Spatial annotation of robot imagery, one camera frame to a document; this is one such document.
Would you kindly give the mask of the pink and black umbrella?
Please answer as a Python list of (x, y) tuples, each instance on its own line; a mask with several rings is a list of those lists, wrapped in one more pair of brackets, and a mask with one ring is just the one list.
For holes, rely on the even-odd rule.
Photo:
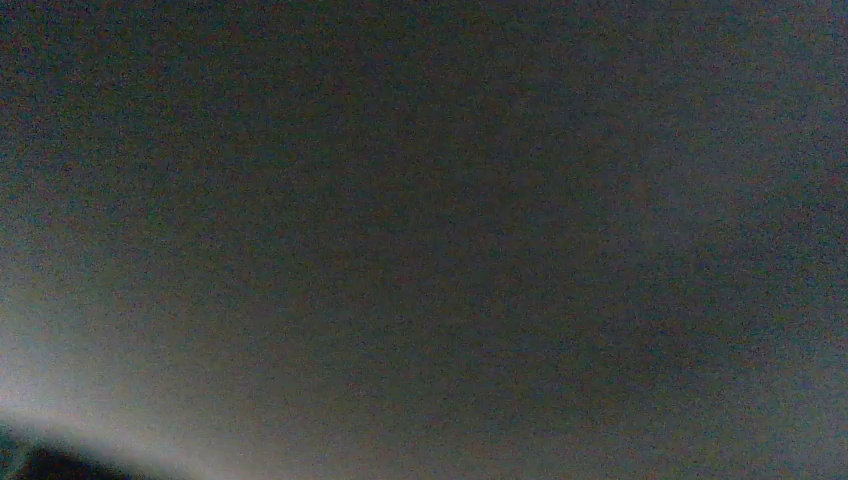
[(185, 479), (843, 479), (843, 1), (5, 1), (1, 419)]

